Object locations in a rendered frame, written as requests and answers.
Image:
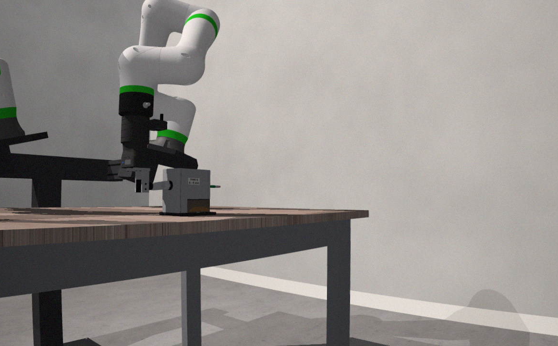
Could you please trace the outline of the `grey pencil sharpener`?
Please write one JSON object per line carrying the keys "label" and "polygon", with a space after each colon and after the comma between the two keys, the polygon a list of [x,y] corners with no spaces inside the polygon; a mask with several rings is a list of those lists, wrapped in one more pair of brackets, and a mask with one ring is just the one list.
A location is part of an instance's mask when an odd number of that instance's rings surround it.
{"label": "grey pencil sharpener", "polygon": [[149,190],[162,191],[159,215],[216,215],[210,212],[210,170],[163,169],[163,181],[149,183]]}

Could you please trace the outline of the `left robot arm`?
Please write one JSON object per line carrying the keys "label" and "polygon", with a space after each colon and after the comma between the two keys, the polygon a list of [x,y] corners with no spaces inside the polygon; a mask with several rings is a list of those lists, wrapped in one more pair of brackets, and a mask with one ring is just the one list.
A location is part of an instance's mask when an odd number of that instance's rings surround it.
{"label": "left robot arm", "polygon": [[[149,144],[184,153],[196,107],[182,97],[158,92],[158,85],[193,85],[204,75],[205,55],[220,28],[219,17],[206,7],[179,0],[145,0],[142,6],[139,46],[125,49],[118,60],[120,93],[143,92],[154,96],[150,120],[167,121]],[[166,47],[172,32],[181,33],[175,47]]]}

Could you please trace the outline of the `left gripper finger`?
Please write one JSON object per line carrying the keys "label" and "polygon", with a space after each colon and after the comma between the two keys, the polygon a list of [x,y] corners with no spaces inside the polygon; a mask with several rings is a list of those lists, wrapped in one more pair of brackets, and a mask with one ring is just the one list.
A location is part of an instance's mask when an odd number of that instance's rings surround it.
{"label": "left gripper finger", "polygon": [[141,193],[141,171],[134,171],[133,168],[127,168],[127,171],[135,172],[135,192]]}
{"label": "left gripper finger", "polygon": [[141,171],[141,193],[149,193],[149,171],[150,168],[134,167],[134,171]]}

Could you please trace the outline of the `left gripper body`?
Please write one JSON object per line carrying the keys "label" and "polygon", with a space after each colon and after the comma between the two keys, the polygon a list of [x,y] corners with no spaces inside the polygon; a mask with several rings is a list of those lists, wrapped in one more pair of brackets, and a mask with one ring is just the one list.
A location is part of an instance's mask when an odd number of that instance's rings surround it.
{"label": "left gripper body", "polygon": [[154,96],[143,92],[123,92],[119,97],[121,117],[121,168],[148,167],[149,131],[167,130],[167,121],[150,120]]}

